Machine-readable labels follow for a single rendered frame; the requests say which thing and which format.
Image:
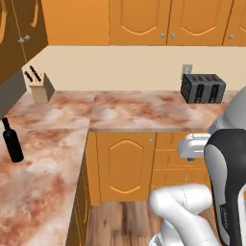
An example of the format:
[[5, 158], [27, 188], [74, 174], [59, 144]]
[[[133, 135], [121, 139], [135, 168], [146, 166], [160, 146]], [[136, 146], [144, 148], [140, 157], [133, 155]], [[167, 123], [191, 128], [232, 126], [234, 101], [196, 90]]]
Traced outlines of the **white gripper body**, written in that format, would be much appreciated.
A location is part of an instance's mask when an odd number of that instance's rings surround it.
[[180, 158], [197, 159], [204, 156], [204, 148], [210, 138], [210, 134], [189, 134], [181, 139], [177, 145]]

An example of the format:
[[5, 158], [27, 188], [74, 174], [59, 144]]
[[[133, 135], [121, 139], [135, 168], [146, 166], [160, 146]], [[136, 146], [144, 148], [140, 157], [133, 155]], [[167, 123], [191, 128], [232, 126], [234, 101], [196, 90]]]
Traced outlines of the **orange drawer front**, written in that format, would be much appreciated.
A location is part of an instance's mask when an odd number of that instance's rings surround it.
[[185, 184], [210, 185], [208, 171], [205, 168], [165, 169], [153, 171], [151, 182], [152, 190], [163, 186]]
[[188, 161], [182, 159], [177, 154], [176, 150], [156, 150], [154, 157], [155, 169], [178, 169], [178, 168], [205, 168], [206, 165], [203, 159], [195, 159], [194, 161]]
[[158, 132], [156, 148], [158, 150], [176, 150], [178, 142], [189, 132]]

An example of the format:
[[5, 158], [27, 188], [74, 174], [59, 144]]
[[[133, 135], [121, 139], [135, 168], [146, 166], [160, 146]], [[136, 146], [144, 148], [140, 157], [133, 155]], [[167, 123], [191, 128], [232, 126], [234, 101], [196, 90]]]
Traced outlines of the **dark grey toaster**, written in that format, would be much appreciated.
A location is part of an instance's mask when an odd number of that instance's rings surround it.
[[188, 104], [219, 104], [226, 83], [216, 74], [184, 74], [181, 94]]

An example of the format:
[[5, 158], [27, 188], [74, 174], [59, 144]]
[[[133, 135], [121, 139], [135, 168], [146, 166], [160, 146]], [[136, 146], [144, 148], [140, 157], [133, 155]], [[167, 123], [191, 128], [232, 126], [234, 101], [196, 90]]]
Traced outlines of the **orange base cupboard door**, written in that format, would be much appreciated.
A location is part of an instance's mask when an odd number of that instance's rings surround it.
[[101, 201], [147, 200], [156, 133], [98, 132], [96, 137]]

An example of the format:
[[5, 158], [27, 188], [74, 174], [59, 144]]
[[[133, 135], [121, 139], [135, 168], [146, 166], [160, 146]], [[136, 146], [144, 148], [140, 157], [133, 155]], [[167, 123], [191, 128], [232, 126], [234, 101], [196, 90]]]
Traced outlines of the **orange base cupboard run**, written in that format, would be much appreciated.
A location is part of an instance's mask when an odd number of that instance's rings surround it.
[[83, 157], [65, 246], [86, 246], [89, 217], [90, 198], [86, 157]]

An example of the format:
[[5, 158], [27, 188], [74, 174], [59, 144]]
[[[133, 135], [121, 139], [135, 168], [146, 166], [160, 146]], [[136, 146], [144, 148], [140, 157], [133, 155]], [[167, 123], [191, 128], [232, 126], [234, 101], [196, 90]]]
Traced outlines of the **beige wooden knife block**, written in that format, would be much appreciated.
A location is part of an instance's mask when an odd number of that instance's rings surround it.
[[46, 104], [52, 98], [55, 89], [45, 73], [39, 75], [40, 81], [33, 77], [29, 87], [33, 93], [33, 99], [36, 104]]

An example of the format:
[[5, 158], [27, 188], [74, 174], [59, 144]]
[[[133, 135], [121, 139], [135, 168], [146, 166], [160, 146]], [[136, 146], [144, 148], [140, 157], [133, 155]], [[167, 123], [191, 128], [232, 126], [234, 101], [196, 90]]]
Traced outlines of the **black wine bottle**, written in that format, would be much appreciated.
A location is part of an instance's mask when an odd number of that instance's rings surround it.
[[2, 119], [5, 131], [3, 138], [5, 139], [8, 152], [10, 154], [12, 162], [20, 162], [24, 160], [24, 156], [21, 150], [21, 146], [16, 134], [16, 131], [11, 128], [7, 117]]

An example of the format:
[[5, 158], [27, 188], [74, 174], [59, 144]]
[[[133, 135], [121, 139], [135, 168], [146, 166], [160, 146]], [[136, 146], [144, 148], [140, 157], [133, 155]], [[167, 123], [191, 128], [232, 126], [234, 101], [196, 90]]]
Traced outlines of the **orange wall cupboard door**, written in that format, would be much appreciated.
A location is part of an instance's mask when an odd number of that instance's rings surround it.
[[232, 4], [233, 0], [172, 0], [167, 44], [220, 46]]
[[223, 45], [246, 46], [246, 0], [234, 0]]
[[171, 0], [110, 0], [110, 45], [165, 45], [170, 7]]

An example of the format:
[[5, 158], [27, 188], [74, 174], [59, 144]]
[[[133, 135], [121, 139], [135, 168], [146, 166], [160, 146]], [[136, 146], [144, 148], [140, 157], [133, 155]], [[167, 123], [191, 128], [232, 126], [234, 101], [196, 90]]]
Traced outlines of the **plain orange wall panel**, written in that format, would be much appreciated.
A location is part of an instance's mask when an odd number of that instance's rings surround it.
[[50, 45], [110, 43], [110, 0], [41, 0]]

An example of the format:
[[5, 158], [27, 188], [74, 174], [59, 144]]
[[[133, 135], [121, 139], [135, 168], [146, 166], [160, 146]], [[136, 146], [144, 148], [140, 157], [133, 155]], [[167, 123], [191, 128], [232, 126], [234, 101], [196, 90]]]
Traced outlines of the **brown wall cupboard door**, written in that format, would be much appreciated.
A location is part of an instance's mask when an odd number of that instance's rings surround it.
[[26, 62], [48, 45], [41, 0], [12, 0]]
[[25, 63], [12, 0], [0, 0], [0, 85]]

